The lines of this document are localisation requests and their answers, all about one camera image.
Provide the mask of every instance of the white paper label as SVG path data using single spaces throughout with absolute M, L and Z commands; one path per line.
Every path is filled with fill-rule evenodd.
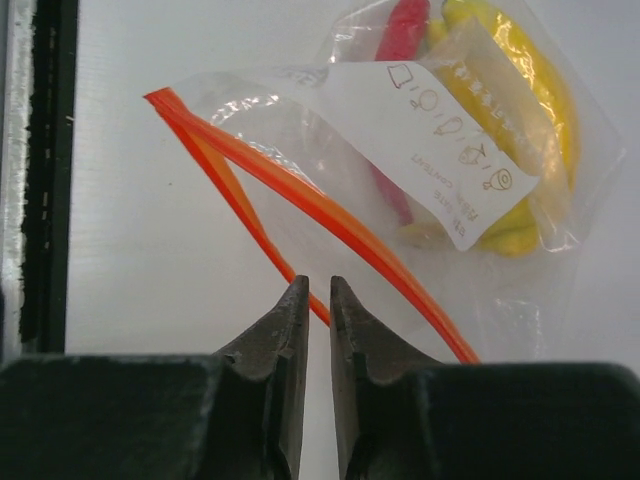
M 429 210 L 458 250 L 471 248 L 538 183 L 417 63 L 338 63 L 240 76 L 321 116 Z

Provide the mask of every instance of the printed icon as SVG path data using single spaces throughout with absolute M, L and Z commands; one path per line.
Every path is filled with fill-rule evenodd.
M 409 70 L 409 66 L 404 63 L 402 65 L 387 67 L 387 70 L 389 71 L 391 81 L 398 89 L 413 80 L 413 73 Z
M 450 135 L 452 133 L 458 133 L 463 127 L 462 119 L 460 117 L 453 117 L 447 120 L 445 123 L 436 128 L 433 132 L 434 135 Z
M 494 190 L 504 192 L 505 190 L 509 190 L 511 187 L 513 187 L 513 177 L 511 177 L 509 170 L 505 168 L 498 170 L 493 174 L 488 182 L 484 183 L 485 190 L 493 188 Z
M 414 110 L 421 108 L 425 112 L 431 112 L 438 106 L 438 94 L 433 90 L 425 90 L 420 94 L 418 101 L 411 100 L 411 106 Z
M 487 154 L 484 151 L 484 143 L 480 145 L 480 148 L 471 146 L 465 148 L 460 154 L 458 161 L 463 165 L 477 165 L 480 157 L 487 157 Z

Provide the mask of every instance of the black edge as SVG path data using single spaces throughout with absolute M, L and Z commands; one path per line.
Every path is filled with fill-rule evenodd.
M 216 352 L 226 368 L 202 478 L 298 478 L 308 334 L 309 280 L 300 276 L 269 313 Z M 247 460 L 226 461 L 234 455 Z
M 439 367 L 331 280 L 331 374 L 340 478 L 419 478 L 425 470 L 409 374 Z
M 33 26 L 20 335 L 27 352 L 63 352 L 78 0 L 38 0 Z

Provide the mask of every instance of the black frame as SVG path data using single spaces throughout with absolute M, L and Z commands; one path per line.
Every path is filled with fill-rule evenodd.
M 38 0 L 25 194 L 25 351 L 63 352 L 79 0 Z

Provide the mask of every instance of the metal edge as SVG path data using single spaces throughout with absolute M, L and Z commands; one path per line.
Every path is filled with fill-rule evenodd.
M 22 352 L 20 310 L 24 299 L 24 199 L 28 168 L 30 97 L 33 93 L 32 20 L 36 0 L 10 0 L 7 75 L 0 176 L 0 278 L 4 295 L 2 360 Z

